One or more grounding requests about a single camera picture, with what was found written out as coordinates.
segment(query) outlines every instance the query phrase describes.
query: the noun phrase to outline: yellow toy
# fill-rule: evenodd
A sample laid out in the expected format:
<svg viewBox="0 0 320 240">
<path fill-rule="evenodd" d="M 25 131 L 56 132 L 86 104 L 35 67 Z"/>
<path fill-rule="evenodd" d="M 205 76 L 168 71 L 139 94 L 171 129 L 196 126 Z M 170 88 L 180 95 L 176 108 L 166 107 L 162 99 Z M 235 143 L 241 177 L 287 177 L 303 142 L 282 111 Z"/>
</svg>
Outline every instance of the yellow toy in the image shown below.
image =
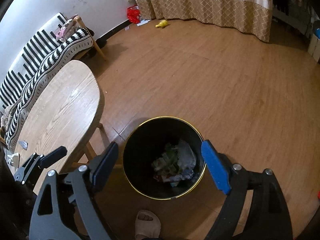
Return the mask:
<svg viewBox="0 0 320 240">
<path fill-rule="evenodd" d="M 156 25 L 156 28 L 159 28 L 159 27 L 164 28 L 164 27 L 166 27 L 168 25 L 169 24 L 168 24 L 167 20 L 162 20 L 162 21 L 159 22 L 159 24 Z"/>
</svg>

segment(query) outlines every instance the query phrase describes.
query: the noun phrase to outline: oval table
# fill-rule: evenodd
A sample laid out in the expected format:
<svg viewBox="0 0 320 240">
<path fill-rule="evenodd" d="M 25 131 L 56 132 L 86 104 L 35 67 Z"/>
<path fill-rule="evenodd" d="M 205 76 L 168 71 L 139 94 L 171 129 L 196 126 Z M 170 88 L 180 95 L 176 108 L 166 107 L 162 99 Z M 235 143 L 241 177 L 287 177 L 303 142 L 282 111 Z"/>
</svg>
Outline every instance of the oval table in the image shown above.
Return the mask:
<svg viewBox="0 0 320 240">
<path fill-rule="evenodd" d="M 84 149 L 88 151 L 86 145 L 101 125 L 103 106 L 104 96 L 97 81 L 81 61 L 68 62 L 49 82 L 19 136 L 19 141 L 28 143 L 28 149 L 17 143 L 15 152 L 20 153 L 20 165 L 34 152 L 47 155 L 61 145 L 68 153 L 42 172 L 33 190 L 36 194 L 49 170 L 65 172 L 73 162 L 79 161 Z"/>
</svg>

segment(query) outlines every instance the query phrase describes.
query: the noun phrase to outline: black and white blanket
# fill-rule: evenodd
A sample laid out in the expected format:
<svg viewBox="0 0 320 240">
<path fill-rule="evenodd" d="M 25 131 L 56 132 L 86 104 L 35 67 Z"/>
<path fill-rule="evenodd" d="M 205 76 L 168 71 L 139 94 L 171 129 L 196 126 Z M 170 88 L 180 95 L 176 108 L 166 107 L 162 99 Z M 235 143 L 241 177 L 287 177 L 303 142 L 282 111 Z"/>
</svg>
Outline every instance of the black and white blanket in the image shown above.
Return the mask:
<svg viewBox="0 0 320 240">
<path fill-rule="evenodd" d="M 56 41 L 53 31 L 65 22 L 63 15 L 58 13 L 42 26 L 18 54 L 1 85 L 1 114 L 21 97 L 5 136 L 12 152 L 31 108 L 47 84 L 77 53 L 93 46 L 92 38 L 84 28 L 64 43 Z"/>
</svg>

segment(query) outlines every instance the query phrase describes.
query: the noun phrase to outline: trash can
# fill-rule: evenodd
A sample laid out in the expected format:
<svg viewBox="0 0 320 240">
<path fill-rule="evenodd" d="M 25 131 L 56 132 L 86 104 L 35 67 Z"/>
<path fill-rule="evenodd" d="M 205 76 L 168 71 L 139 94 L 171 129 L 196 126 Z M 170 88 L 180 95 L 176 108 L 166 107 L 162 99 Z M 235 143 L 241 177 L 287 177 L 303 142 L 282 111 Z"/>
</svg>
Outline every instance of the trash can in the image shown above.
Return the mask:
<svg viewBox="0 0 320 240">
<path fill-rule="evenodd" d="M 161 183 L 153 178 L 151 163 L 161 157 L 166 143 L 177 145 L 179 139 L 190 145 L 197 160 L 192 179 L 182 180 L 176 187 L 171 187 L 170 183 Z M 171 116 L 149 119 L 139 125 L 127 140 L 123 153 L 124 174 L 131 186 L 146 197 L 156 200 L 181 197 L 193 190 L 204 174 L 203 141 L 197 129 L 185 120 Z"/>
</svg>

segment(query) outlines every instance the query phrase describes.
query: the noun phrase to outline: curtain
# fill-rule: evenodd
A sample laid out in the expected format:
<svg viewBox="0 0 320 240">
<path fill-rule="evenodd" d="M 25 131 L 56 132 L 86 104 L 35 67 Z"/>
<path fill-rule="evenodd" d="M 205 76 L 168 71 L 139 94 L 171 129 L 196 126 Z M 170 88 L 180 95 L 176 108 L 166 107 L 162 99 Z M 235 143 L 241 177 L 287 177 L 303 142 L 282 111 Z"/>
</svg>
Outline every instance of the curtain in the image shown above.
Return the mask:
<svg viewBox="0 0 320 240">
<path fill-rule="evenodd" d="M 197 19 L 252 33 L 268 42 L 272 0 L 136 0 L 145 19 Z"/>
</svg>

